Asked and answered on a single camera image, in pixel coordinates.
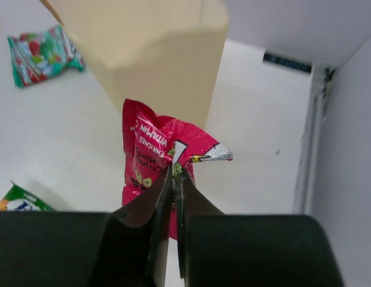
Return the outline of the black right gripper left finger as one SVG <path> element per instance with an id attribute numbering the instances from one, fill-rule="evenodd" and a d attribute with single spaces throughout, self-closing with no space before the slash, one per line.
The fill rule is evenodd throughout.
<path id="1" fill-rule="evenodd" d="M 90 286 L 164 286 L 172 204 L 172 171 L 110 214 Z"/>

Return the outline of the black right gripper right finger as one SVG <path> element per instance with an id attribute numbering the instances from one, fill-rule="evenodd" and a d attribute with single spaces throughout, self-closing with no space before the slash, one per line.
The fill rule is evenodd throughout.
<path id="1" fill-rule="evenodd" d="M 186 286 L 234 286 L 244 217 L 226 215 L 195 186 L 188 172 L 176 180 L 178 258 Z"/>

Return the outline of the red mint candy packet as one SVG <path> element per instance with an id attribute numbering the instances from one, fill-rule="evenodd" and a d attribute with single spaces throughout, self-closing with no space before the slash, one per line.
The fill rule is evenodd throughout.
<path id="1" fill-rule="evenodd" d="M 142 102 L 127 99 L 122 112 L 125 154 L 122 204 L 128 204 L 171 167 L 177 179 L 184 170 L 194 178 L 193 163 L 232 160 L 233 154 L 192 123 L 159 115 Z"/>

